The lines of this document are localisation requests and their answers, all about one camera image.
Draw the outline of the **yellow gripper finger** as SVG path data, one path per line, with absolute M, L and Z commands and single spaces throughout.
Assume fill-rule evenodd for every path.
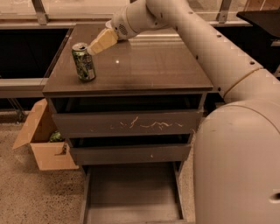
M 90 43 L 87 52 L 96 55 L 110 48 L 117 43 L 118 36 L 115 31 L 109 28 L 103 29 L 100 34 Z

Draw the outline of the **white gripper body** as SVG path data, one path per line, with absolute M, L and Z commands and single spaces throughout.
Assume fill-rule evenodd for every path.
M 106 23 L 106 27 L 112 29 L 120 40 L 131 39 L 137 35 L 130 26 L 126 8 L 117 11 Z

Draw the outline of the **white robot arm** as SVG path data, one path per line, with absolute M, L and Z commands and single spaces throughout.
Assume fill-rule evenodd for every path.
M 280 224 L 280 82 L 198 16 L 187 0 L 136 0 L 90 44 L 95 55 L 137 34 L 173 28 L 225 103 L 193 146 L 196 224 Z

